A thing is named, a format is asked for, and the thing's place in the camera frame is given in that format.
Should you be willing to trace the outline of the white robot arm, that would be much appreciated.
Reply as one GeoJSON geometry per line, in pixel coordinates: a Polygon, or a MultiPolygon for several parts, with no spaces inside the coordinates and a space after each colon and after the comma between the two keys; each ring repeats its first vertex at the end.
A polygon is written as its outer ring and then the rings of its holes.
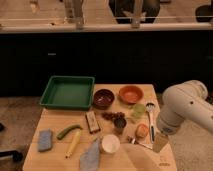
{"type": "Polygon", "coordinates": [[[190,80],[168,87],[162,94],[163,106],[157,115],[153,151],[159,153],[185,119],[191,120],[213,134],[213,105],[209,104],[207,87],[190,80]]]}

